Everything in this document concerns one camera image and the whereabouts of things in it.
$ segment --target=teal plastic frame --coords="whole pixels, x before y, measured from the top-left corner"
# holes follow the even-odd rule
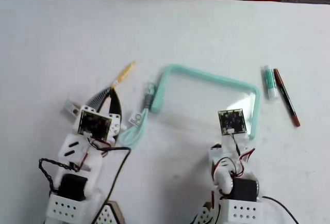
[[[254,92],[256,94],[256,98],[255,98],[255,102],[254,102],[254,108],[253,108],[253,114],[252,114],[252,120],[251,120],[251,133],[249,135],[249,139],[254,139],[255,134],[256,134],[259,103],[260,103],[259,89],[256,86],[251,85],[249,83],[237,81],[236,79],[232,79],[232,78],[214,75],[211,73],[203,72],[198,69],[185,67],[183,65],[172,64],[165,68],[165,70],[161,76],[160,82],[157,86],[155,97],[154,97],[153,103],[150,108],[151,112],[153,112],[153,113],[160,112],[161,107],[163,105],[163,100],[164,100],[165,86],[168,81],[168,77],[173,72],[188,74],[190,76],[200,78],[202,80],[215,82],[222,86],[230,86],[230,87],[250,90],[250,91]]]

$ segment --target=yellow pencil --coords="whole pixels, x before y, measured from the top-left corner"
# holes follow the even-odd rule
[[[118,77],[116,78],[116,80],[114,82],[112,82],[111,88],[116,87],[116,85],[118,85],[121,81],[123,81],[123,79],[128,75],[128,73],[134,67],[135,63],[136,63],[136,61],[134,60],[126,68],[124,68],[123,71],[121,71],[121,73],[118,75]]]

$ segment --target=wire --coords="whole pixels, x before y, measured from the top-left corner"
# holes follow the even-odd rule
[[[46,162],[48,162],[48,163],[51,163],[51,164],[53,164],[53,165],[57,165],[57,166],[59,166],[59,167],[63,167],[63,168],[66,169],[66,170],[74,170],[75,172],[78,172],[78,171],[79,171],[79,169],[76,169],[78,166],[77,166],[76,164],[74,164],[74,163],[72,163],[73,166],[68,166],[68,165],[66,165],[66,164],[62,164],[62,163],[59,163],[59,162],[57,162],[57,161],[53,161],[53,160],[48,159],[48,158],[41,158],[41,159],[39,159],[39,169],[42,171],[42,173],[45,175],[45,177],[46,177],[47,180],[49,181],[49,185],[50,185],[49,187],[50,187],[50,189],[51,189],[52,192],[56,192],[57,190],[54,189],[54,182],[53,182],[52,177],[51,177],[51,176],[47,173],[47,171],[42,167],[42,163],[43,163],[44,161],[46,161]]]
[[[223,161],[224,159],[230,160],[231,163],[233,164],[234,168],[235,168],[235,173],[233,171],[231,171],[231,173],[232,173],[231,176],[235,176],[237,174],[237,168],[236,168],[236,165],[235,165],[234,161],[229,157],[223,157],[223,158],[219,159],[218,162],[216,162],[216,164],[214,166],[214,170],[212,172],[212,179],[213,180],[215,179],[214,177],[215,177],[215,173],[216,173],[216,170],[217,170],[218,166],[220,165],[221,161]]]
[[[230,134],[230,136],[233,138],[234,142],[235,142],[235,146],[236,146],[236,152],[238,154],[238,156],[241,156],[241,152],[239,151],[236,139],[234,138],[234,134]]]
[[[255,150],[256,150],[255,148],[252,148],[251,150],[249,150],[249,151],[243,153],[241,156],[239,156],[239,159],[243,159],[245,156],[248,155],[248,158],[247,158],[247,160],[246,160],[246,162],[248,162],[248,161],[249,161],[249,158],[250,158],[250,156],[251,156],[251,154],[252,154]]]
[[[274,198],[271,198],[271,197],[266,197],[266,196],[263,196],[262,198],[266,198],[266,199],[269,199],[269,200],[272,200],[274,202],[276,202],[277,204],[279,204],[282,208],[284,208],[284,210],[291,216],[291,218],[294,220],[294,222],[296,224],[299,224],[299,222],[296,220],[296,218],[291,214],[291,212],[288,210],[287,207],[285,207],[281,202],[277,201],[276,199]]]
[[[117,171],[117,173],[116,173],[116,175],[115,175],[115,177],[114,177],[114,180],[113,180],[113,183],[112,183],[112,186],[111,186],[111,189],[110,189],[109,194],[107,195],[106,199],[104,200],[104,202],[103,202],[103,204],[102,204],[100,210],[98,211],[98,213],[97,213],[97,215],[95,216],[95,218],[94,218],[94,220],[93,220],[92,223],[95,223],[95,222],[96,222],[96,220],[97,220],[98,216],[100,215],[100,213],[101,213],[101,211],[102,211],[104,205],[106,205],[106,203],[107,203],[108,200],[110,199],[111,193],[112,193],[112,191],[113,191],[113,189],[114,189],[114,186],[115,186],[116,181],[117,181],[117,179],[118,179],[119,173],[120,173],[120,171],[122,170],[122,168],[123,168],[123,166],[124,166],[124,164],[125,164],[125,162],[126,162],[128,156],[130,155],[130,152],[131,152],[131,148],[128,148],[128,147],[118,147],[118,148],[99,148],[98,150],[106,151],[106,152],[108,152],[108,151],[114,151],[114,150],[127,150],[128,152],[127,152],[127,154],[125,155],[125,157],[124,157],[124,159],[123,159],[123,161],[122,161],[122,163],[121,163],[121,165],[120,165],[120,167],[119,167],[119,169],[118,169],[118,171]]]

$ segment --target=pen cap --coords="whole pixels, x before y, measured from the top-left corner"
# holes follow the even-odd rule
[[[264,75],[266,80],[266,87],[268,90],[268,97],[269,99],[274,99],[277,97],[277,90],[273,69],[270,66],[265,66]]]
[[[268,97],[269,97],[269,99],[276,99],[277,98],[276,88],[268,89]]]

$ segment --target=white plastic block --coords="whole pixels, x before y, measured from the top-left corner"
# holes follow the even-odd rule
[[[120,131],[120,115],[110,113],[109,117],[112,120],[111,120],[110,130],[108,133],[108,140],[110,140],[111,137],[117,135]]]
[[[88,148],[89,144],[86,137],[82,135],[68,134],[58,153],[58,157],[61,161],[73,162],[80,165]]]
[[[97,217],[96,224],[119,224],[114,217],[109,205],[104,205],[101,213]]]
[[[74,201],[68,198],[51,194],[46,216],[71,224],[84,223],[87,201]]]
[[[201,211],[196,216],[193,224],[203,224],[209,222],[213,218],[213,212],[209,211],[208,208],[202,207]]]
[[[221,201],[220,223],[263,224],[262,203],[224,199]]]

